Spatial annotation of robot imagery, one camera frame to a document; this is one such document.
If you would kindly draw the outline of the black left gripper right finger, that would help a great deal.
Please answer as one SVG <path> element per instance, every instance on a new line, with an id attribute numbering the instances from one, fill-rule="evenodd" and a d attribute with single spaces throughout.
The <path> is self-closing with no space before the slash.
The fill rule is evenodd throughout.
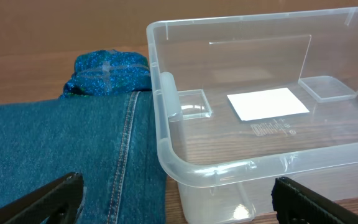
<path id="1" fill-rule="evenodd" d="M 358 224 L 358 215 L 288 177 L 275 179 L 271 196 L 279 224 Z"/>

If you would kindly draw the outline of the blue denim jeans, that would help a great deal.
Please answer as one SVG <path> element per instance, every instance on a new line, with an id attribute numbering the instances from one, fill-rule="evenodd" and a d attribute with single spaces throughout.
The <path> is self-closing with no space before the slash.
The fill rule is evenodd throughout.
<path id="1" fill-rule="evenodd" d="M 0 208 L 69 172 L 80 223 L 164 223 L 151 92 L 0 105 Z"/>

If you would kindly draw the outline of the blue sparkly garment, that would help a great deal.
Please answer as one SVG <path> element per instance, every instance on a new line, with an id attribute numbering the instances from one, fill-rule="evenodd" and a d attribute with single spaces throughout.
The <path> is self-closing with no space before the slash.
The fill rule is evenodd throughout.
<path id="1" fill-rule="evenodd" d="M 109 96 L 152 89 L 146 57 L 137 52 L 97 50 L 80 55 L 60 98 Z"/>

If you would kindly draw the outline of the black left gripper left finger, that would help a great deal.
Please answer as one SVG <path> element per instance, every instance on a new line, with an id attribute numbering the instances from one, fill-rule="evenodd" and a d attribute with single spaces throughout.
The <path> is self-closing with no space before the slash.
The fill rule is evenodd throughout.
<path id="1" fill-rule="evenodd" d="M 83 174 L 67 173 L 0 208 L 0 224 L 76 223 L 83 195 Z"/>

